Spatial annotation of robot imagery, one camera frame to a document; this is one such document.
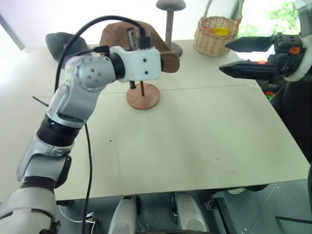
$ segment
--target wooden round base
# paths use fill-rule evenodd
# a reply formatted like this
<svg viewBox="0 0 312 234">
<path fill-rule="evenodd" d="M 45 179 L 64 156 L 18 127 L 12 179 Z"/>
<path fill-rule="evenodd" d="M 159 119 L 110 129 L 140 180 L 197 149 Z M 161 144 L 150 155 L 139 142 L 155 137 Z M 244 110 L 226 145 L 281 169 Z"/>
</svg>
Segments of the wooden round base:
<svg viewBox="0 0 312 234">
<path fill-rule="evenodd" d="M 129 89 L 127 92 L 127 102 L 130 106 L 138 110 L 148 110 L 159 103 L 160 92 L 152 84 L 143 83 L 144 93 L 141 94 L 140 84 L 136 84 L 136 89 Z"/>
</svg>

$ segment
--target white table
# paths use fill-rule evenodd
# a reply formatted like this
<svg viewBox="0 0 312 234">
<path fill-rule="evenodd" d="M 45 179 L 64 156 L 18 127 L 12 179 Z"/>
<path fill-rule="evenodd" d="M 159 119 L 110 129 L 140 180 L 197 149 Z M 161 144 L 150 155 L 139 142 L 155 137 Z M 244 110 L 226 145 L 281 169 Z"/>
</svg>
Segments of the white table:
<svg viewBox="0 0 312 234">
<path fill-rule="evenodd" d="M 155 84 L 160 103 L 128 106 L 128 84 L 99 96 L 88 121 L 94 176 L 90 197 L 251 186 L 304 179 L 309 165 L 253 80 L 234 79 L 218 66 L 235 60 L 183 48 L 181 68 Z M 0 202 L 19 186 L 16 168 L 53 95 L 57 63 L 47 48 L 23 51 L 0 80 Z M 84 129 L 76 139 L 66 183 L 57 200 L 84 198 L 89 163 Z"/>
</svg>

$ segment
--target brown hat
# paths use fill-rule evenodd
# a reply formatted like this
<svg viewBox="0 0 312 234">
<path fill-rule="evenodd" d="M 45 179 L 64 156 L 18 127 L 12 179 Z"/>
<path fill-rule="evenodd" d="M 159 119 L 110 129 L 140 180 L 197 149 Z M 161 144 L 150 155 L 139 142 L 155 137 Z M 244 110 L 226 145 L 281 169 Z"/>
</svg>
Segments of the brown hat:
<svg viewBox="0 0 312 234">
<path fill-rule="evenodd" d="M 163 72 L 176 72 L 180 67 L 180 59 L 177 54 L 172 52 L 165 42 L 158 35 L 156 30 L 149 24 L 138 21 L 144 28 L 146 33 L 150 34 L 151 45 L 159 52 L 163 60 Z M 112 23 L 106 26 L 102 32 L 100 46 L 108 45 L 109 47 L 119 45 L 125 50 L 130 50 L 128 28 L 134 28 L 135 32 L 139 32 L 138 27 L 127 22 Z"/>
</svg>

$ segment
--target floor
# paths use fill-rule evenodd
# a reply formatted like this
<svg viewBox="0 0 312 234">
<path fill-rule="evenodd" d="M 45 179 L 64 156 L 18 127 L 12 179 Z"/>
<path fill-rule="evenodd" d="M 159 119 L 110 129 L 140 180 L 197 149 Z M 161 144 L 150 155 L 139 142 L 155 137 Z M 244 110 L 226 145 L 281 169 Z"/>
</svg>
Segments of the floor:
<svg viewBox="0 0 312 234">
<path fill-rule="evenodd" d="M 210 231 L 225 234 L 217 210 L 208 211 L 205 203 L 208 191 L 190 192 L 202 209 Z M 287 216 L 312 220 L 309 205 L 307 181 L 271 184 L 260 192 L 244 191 L 238 195 L 219 192 L 225 197 L 237 234 L 312 234 L 311 224 L 276 221 L 275 216 Z M 89 212 L 98 220 L 95 233 L 107 233 L 115 207 L 121 197 L 95 198 L 90 200 Z M 137 219 L 137 231 L 177 230 L 171 220 L 170 193 L 140 195 L 141 212 Z M 61 207 L 64 214 L 74 220 L 81 220 L 83 200 L 77 200 L 69 207 Z M 81 233 L 81 223 L 64 218 L 58 209 L 61 221 L 60 234 Z"/>
</svg>

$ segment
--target white wall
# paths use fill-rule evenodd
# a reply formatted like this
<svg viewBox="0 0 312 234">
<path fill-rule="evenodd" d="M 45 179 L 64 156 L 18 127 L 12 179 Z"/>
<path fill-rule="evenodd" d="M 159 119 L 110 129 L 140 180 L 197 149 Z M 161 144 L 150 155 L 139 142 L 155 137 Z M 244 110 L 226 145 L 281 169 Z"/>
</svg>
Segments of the white wall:
<svg viewBox="0 0 312 234">
<path fill-rule="evenodd" d="M 184 0 L 186 8 L 175 12 L 173 40 L 192 39 L 208 0 Z M 45 35 L 75 33 L 81 26 L 104 15 L 120 15 L 151 24 L 164 39 L 166 12 L 157 0 L 1 0 L 0 14 L 26 47 L 44 46 Z M 237 0 L 213 0 L 209 16 L 230 17 Z M 98 44 L 102 30 L 111 23 L 99 23 L 85 32 L 88 44 Z"/>
</svg>

